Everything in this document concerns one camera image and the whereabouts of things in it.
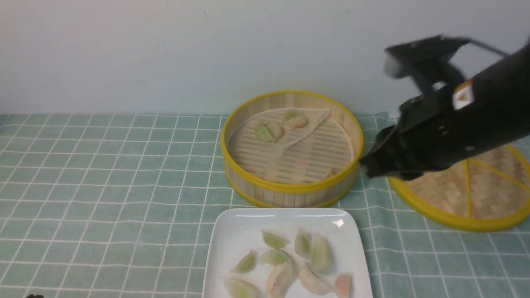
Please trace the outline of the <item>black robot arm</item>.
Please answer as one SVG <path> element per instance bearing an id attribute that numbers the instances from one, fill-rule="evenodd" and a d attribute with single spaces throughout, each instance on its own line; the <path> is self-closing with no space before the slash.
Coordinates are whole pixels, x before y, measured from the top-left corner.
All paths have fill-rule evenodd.
<path id="1" fill-rule="evenodd" d="M 465 45 L 501 59 L 468 79 L 451 63 Z M 387 76 L 410 77 L 420 94 L 399 106 L 397 124 L 381 130 L 360 159 L 368 177 L 414 180 L 529 135 L 529 45 L 506 53 L 479 40 L 438 35 L 385 52 Z"/>

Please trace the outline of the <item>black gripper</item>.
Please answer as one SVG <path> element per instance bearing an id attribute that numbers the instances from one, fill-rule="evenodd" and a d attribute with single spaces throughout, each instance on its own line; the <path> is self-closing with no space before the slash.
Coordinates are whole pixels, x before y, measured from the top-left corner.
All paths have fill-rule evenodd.
<path id="1" fill-rule="evenodd" d="M 465 81 L 406 102 L 397 124 L 378 132 L 359 160 L 366 176 L 413 180 L 475 156 L 476 133 L 464 112 L 474 100 L 472 82 Z"/>

